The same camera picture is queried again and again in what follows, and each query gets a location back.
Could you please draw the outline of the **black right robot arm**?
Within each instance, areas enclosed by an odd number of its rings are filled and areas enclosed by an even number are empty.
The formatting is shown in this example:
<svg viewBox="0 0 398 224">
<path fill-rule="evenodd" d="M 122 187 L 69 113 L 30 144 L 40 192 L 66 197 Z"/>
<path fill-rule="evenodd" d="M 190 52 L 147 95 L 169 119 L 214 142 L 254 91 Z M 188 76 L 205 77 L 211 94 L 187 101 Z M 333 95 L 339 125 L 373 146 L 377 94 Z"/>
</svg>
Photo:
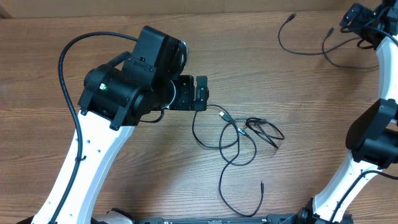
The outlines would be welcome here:
<svg viewBox="0 0 398 224">
<path fill-rule="evenodd" d="M 350 126 L 347 154 L 327 186 L 286 223 L 352 223 L 345 213 L 361 189 L 397 163 L 397 1 L 383 1 L 375 10 L 355 3 L 340 22 L 342 33 L 355 33 L 376 51 L 378 100 Z"/>
</svg>

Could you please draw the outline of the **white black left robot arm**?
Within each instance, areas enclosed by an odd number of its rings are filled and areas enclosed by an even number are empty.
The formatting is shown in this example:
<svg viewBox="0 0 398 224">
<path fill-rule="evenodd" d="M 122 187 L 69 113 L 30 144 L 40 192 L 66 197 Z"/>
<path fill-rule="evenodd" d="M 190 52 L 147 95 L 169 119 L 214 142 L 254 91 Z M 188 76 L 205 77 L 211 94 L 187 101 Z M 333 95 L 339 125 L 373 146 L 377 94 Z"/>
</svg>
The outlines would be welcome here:
<svg viewBox="0 0 398 224">
<path fill-rule="evenodd" d="M 93 209 L 106 176 L 142 117 L 152 111 L 205 111 L 205 76 L 184 75 L 184 41 L 150 26 L 135 47 L 90 70 L 76 110 L 70 105 L 75 133 L 58 177 L 41 209 L 27 223 L 133 223 L 114 208 Z"/>
</svg>

